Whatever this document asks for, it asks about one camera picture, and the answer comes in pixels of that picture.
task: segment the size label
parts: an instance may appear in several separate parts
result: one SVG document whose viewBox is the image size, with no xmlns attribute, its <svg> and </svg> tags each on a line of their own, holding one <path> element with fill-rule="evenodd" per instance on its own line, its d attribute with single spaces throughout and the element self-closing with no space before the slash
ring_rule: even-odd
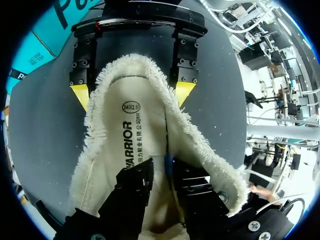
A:
<svg viewBox="0 0 320 240">
<path fill-rule="evenodd" d="M 127 114 L 135 114 L 140 110 L 140 104 L 136 101 L 127 101 L 122 105 L 122 110 Z"/>
</svg>

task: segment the black bracket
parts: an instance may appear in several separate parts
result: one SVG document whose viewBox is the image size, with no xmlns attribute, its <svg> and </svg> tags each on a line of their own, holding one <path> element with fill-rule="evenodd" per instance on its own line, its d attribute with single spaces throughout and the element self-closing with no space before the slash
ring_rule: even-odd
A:
<svg viewBox="0 0 320 240">
<path fill-rule="evenodd" d="M 80 209 L 65 218 L 55 240 L 138 239 L 154 180 L 152 158 L 116 176 L 114 190 L 98 210 L 100 217 Z"/>
<path fill-rule="evenodd" d="M 190 239 L 211 239 L 228 226 L 229 210 L 207 180 L 210 175 L 205 169 L 175 158 L 172 178 Z"/>
<path fill-rule="evenodd" d="M 74 45 L 73 71 L 69 74 L 69 84 L 87 84 L 89 93 L 95 89 L 97 38 L 102 32 L 96 24 L 77 28 L 74 36 L 78 38 Z"/>
<path fill-rule="evenodd" d="M 104 12 L 112 13 L 112 18 L 106 19 L 103 15 L 77 23 L 71 28 L 78 41 L 74 45 L 70 86 L 87 84 L 89 93 L 95 89 L 97 38 L 103 32 L 158 26 L 175 28 L 169 84 L 175 87 L 178 81 L 197 83 L 197 39 L 208 32 L 205 18 L 200 13 L 153 2 L 127 2 L 124 8 Z"/>
<path fill-rule="evenodd" d="M 175 38 L 175 42 L 169 85 L 175 88 L 178 81 L 196 84 L 199 74 L 197 37 L 189 34 L 187 29 L 179 28 L 175 29 L 172 37 Z"/>
</svg>

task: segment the person's hand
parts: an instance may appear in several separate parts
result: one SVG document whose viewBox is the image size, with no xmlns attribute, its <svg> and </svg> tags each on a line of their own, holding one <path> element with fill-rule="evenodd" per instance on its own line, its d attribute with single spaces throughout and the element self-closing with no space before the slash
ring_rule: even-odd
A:
<svg viewBox="0 0 320 240">
<path fill-rule="evenodd" d="M 255 185 L 252 185 L 250 186 L 250 191 L 255 194 L 258 191 L 258 189 Z"/>
</svg>

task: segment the shoe insole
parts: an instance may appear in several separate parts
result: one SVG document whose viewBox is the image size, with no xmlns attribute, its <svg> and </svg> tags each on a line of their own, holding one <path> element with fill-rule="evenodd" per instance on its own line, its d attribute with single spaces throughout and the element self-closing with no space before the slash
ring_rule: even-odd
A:
<svg viewBox="0 0 320 240">
<path fill-rule="evenodd" d="M 164 168 L 167 132 L 163 101 L 147 79 L 138 76 L 121 78 L 105 93 L 102 119 L 107 139 L 99 155 L 104 158 L 108 184 L 112 189 L 121 169 L 136 166 L 152 157 L 153 187 L 142 229 L 164 232 L 177 223 L 177 218 Z"/>
</svg>

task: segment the gray table surface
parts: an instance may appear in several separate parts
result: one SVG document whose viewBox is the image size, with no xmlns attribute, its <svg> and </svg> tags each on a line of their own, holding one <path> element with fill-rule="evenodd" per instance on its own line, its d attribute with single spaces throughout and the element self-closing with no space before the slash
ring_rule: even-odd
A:
<svg viewBox="0 0 320 240">
<path fill-rule="evenodd" d="M 216 153 L 235 168 L 244 160 L 246 102 L 240 70 L 226 32 L 213 24 L 198 3 L 182 6 L 203 14 L 208 33 L 198 40 L 198 83 L 182 107 Z M 86 18 L 97 13 L 90 12 Z M 98 40 L 96 67 L 122 55 L 139 53 L 156 61 L 168 76 L 172 64 L 173 28 L 106 32 Z M 69 87 L 71 36 L 60 56 L 27 75 L 13 88 L 9 137 L 12 159 L 32 203 L 41 199 L 64 220 L 71 178 L 82 151 L 85 111 Z"/>
</svg>

